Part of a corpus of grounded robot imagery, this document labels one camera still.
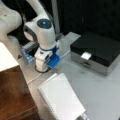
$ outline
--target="table surface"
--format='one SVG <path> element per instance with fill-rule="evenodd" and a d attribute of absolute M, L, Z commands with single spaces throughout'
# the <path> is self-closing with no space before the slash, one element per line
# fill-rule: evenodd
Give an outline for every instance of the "table surface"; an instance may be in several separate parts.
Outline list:
<path fill-rule="evenodd" d="M 60 55 L 66 53 L 70 49 L 70 44 L 78 37 L 79 35 L 74 33 L 65 36 L 61 40 Z M 39 75 L 34 70 L 34 65 L 33 62 L 23 69 L 27 82 Z M 44 120 L 53 120 L 53 118 L 43 105 L 38 86 L 55 72 L 65 73 L 90 120 L 118 120 L 120 117 L 120 63 L 108 76 L 103 76 L 74 62 L 70 54 L 64 57 L 55 69 L 29 84 L 39 114 Z"/>

